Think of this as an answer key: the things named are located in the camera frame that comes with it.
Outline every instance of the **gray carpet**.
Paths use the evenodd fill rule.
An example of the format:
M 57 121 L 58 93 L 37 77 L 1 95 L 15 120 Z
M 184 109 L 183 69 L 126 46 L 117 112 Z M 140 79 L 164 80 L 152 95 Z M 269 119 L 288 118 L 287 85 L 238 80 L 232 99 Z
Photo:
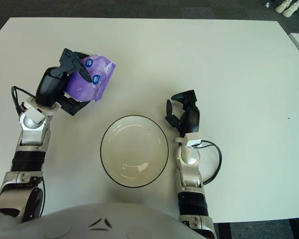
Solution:
M 0 0 L 0 29 L 10 17 L 117 17 L 278 21 L 299 33 L 299 9 L 285 18 L 282 0 Z M 231 223 L 233 239 L 292 239 L 288 220 Z

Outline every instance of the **black cable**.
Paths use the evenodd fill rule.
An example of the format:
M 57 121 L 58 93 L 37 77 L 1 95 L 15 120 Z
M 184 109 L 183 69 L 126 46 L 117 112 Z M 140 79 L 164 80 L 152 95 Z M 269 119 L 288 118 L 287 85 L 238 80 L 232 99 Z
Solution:
M 31 96 L 33 98 L 35 98 L 35 96 L 31 93 L 29 93 L 28 91 L 25 91 L 24 89 L 21 89 L 17 86 L 12 86 L 11 87 L 11 94 L 12 94 L 12 99 L 13 99 L 13 103 L 15 105 L 15 110 L 16 112 L 18 113 L 18 115 L 20 115 L 22 113 L 22 110 L 21 110 L 21 107 L 19 105 L 19 102 L 18 102 L 18 94 L 17 94 L 17 90 L 27 94 L 28 96 Z
M 218 157 L 219 157 L 218 166 L 217 166 L 214 174 L 210 178 L 208 178 L 207 180 L 205 180 L 203 182 L 203 185 L 206 185 L 206 184 L 210 183 L 211 181 L 213 181 L 216 178 L 217 174 L 219 173 L 221 163 L 222 163 L 222 154 L 221 154 L 220 148 L 217 145 L 215 145 L 213 142 L 210 142 L 210 141 L 207 141 L 207 140 L 202 140 L 201 142 L 209 143 L 209 145 L 206 145 L 206 146 L 203 146 L 203 147 L 195 147 L 195 148 L 206 148 L 206 147 L 209 147 L 209 146 L 214 146 L 218 151 Z
M 42 183 L 43 183 L 43 204 L 42 204 L 42 210 L 41 210 L 41 213 L 40 213 L 40 217 L 42 216 L 42 213 L 43 213 L 43 210 L 44 210 L 44 205 L 45 205 L 45 184 L 44 184 L 44 179 L 42 177 Z

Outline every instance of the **purple package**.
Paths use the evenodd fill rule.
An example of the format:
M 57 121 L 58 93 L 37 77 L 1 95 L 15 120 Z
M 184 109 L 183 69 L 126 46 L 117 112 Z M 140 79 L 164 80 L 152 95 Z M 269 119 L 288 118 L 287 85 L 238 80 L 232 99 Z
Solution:
M 70 76 L 65 92 L 82 102 L 91 100 L 96 102 L 102 98 L 116 64 L 100 55 L 88 56 L 81 59 L 81 62 L 89 72 L 92 83 L 84 80 L 78 72 L 74 72 Z

